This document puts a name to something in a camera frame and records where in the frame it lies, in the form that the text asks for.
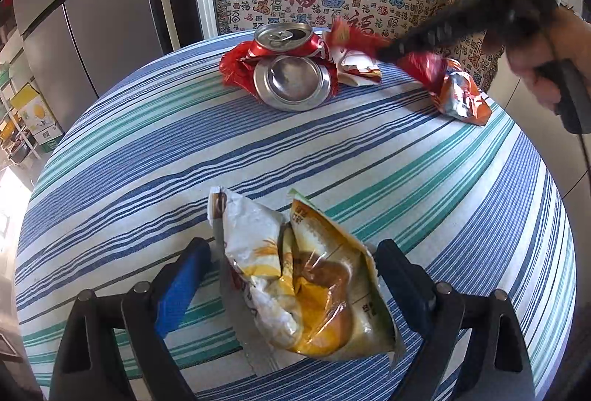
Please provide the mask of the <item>person's right hand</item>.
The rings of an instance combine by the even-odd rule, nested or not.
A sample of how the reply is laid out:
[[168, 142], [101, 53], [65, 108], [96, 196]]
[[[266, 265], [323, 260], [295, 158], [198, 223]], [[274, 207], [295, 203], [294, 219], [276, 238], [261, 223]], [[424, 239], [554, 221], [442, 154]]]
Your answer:
[[536, 73], [536, 69], [555, 59], [570, 60], [583, 76], [587, 92], [590, 92], [590, 24], [572, 11], [560, 7], [547, 31], [548, 36], [538, 33], [529, 41], [506, 47], [500, 36], [490, 30], [482, 42], [485, 54], [505, 48], [511, 71], [520, 77], [537, 101], [555, 111], [561, 100], [559, 88], [549, 79]]

